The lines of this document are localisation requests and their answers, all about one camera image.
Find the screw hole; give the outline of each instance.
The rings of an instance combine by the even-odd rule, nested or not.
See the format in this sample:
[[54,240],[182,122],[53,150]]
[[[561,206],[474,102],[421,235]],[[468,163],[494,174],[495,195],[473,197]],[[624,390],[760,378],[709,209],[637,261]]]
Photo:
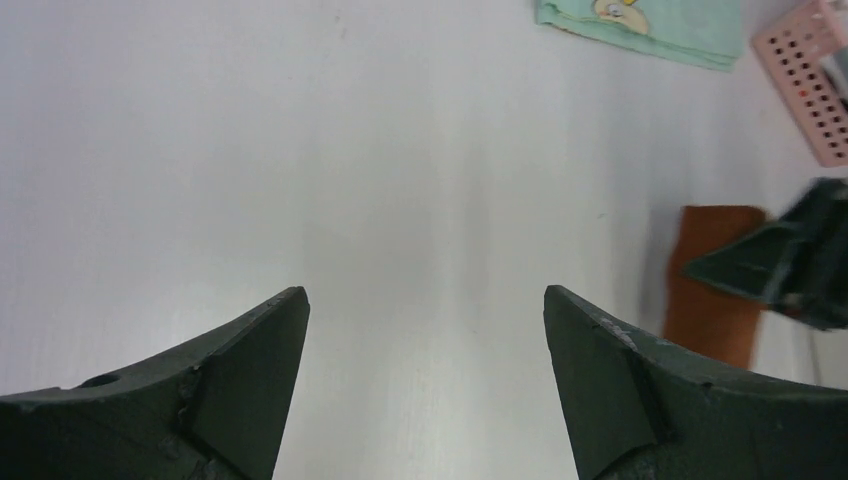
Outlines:
[[93,387],[102,387],[103,385],[109,385],[110,383],[117,382],[121,377],[118,375],[113,375],[111,373],[104,373],[103,375],[98,375],[94,378],[89,378],[88,380],[82,382],[77,388],[93,388]]

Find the orange cloth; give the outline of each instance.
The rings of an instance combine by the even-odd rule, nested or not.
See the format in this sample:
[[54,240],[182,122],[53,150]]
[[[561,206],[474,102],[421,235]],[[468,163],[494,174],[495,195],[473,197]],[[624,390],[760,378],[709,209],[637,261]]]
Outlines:
[[766,212],[747,206],[687,206],[666,272],[668,308],[663,337],[707,357],[748,369],[764,306],[683,275],[683,266],[753,232]]

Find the white table surface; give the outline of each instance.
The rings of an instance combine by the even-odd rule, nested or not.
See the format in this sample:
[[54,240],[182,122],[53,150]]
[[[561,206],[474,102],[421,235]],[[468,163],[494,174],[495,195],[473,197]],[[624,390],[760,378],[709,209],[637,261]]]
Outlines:
[[[750,36],[793,2],[744,3]],[[304,285],[281,479],[576,478],[545,287],[656,331],[682,205],[840,173],[750,51],[678,65],[530,0],[13,0],[0,72],[0,394]],[[810,381],[806,338],[767,318],[757,370]]]

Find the green cloth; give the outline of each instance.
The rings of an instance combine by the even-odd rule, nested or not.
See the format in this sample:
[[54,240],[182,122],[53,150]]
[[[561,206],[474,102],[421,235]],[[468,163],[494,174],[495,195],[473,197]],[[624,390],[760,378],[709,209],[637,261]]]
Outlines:
[[742,55],[739,0],[538,0],[536,19],[648,55],[730,71]]

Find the pink basket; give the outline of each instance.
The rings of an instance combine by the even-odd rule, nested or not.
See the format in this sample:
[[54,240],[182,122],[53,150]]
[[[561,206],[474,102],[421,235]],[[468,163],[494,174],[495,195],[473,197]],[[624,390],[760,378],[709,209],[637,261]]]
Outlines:
[[830,4],[810,0],[751,43],[819,163],[848,165],[848,111],[819,63],[848,45]]

